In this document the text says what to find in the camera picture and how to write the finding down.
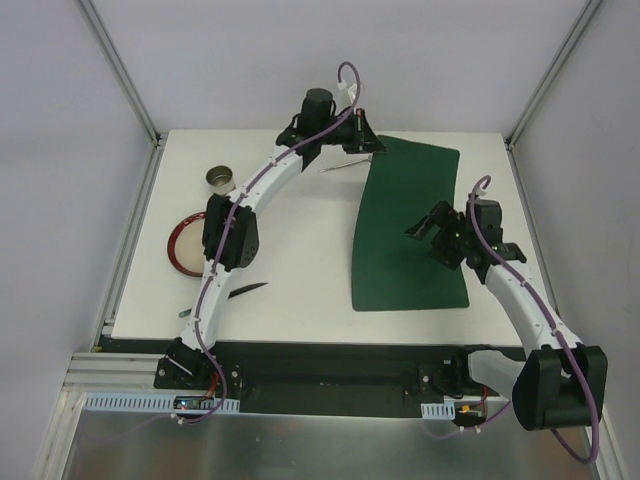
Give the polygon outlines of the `black knife green handle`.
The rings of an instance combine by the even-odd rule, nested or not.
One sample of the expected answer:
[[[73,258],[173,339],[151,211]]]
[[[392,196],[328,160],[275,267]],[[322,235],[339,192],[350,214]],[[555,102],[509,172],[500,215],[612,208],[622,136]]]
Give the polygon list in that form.
[[[251,292],[253,290],[256,290],[256,289],[261,288],[261,287],[266,286],[266,285],[267,285],[267,282],[258,282],[258,283],[244,285],[242,287],[239,287],[239,288],[236,288],[234,290],[231,290],[230,293],[227,295],[226,299],[227,300],[231,300],[233,298],[236,298],[236,297],[238,297],[240,295],[243,295],[245,293]],[[192,311],[193,311],[192,308],[183,310],[183,311],[178,313],[177,317],[179,319],[188,319],[191,316]]]

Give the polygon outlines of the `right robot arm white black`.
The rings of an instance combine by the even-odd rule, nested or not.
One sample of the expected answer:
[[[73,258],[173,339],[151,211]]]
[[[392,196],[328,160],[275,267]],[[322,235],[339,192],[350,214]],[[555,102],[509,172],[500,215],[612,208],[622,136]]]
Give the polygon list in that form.
[[[489,387],[512,402],[528,431],[599,423],[606,354],[599,346],[586,345],[536,291],[524,253],[503,240],[498,202],[470,198],[460,212],[439,201],[405,233],[416,240],[428,238],[429,255],[441,265],[473,270],[501,305],[524,350],[524,360],[515,361],[490,347],[464,348],[450,369],[457,392],[469,395]]]

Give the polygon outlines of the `red rimmed beige plate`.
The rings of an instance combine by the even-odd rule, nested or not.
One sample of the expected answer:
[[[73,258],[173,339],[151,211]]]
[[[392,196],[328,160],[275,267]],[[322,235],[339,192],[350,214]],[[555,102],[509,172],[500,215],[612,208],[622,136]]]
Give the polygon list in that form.
[[[174,227],[167,241],[169,262],[179,273],[188,277],[199,278],[204,272],[204,224],[204,212],[192,214]]]

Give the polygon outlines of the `steel cup brown base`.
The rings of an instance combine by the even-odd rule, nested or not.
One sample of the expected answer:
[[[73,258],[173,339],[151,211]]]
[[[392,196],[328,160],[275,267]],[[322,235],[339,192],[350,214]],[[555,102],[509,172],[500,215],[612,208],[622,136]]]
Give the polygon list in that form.
[[[210,168],[205,174],[205,180],[211,191],[217,195],[228,195],[236,188],[233,171],[226,165]]]

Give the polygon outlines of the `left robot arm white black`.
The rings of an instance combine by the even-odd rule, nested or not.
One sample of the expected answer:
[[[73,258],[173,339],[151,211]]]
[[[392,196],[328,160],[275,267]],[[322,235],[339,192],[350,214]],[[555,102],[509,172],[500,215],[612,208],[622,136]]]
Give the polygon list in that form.
[[[199,293],[184,329],[158,362],[155,387],[200,390],[214,380],[225,379],[211,358],[211,349],[219,338],[231,283],[258,253],[258,217],[275,195],[301,174],[324,146],[339,146],[347,154],[384,151],[358,105],[360,85],[342,89],[351,100],[343,110],[337,109],[330,91],[308,90],[300,112],[278,135],[266,163],[231,193],[209,198]]]

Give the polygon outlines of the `dark green placemat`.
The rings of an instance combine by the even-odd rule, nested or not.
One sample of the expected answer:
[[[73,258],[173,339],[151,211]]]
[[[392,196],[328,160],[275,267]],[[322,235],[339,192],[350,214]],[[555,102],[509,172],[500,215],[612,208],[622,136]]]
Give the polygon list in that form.
[[[359,205],[351,255],[358,312],[467,308],[461,270],[429,256],[429,240],[405,234],[439,201],[454,202],[460,152],[383,135]]]

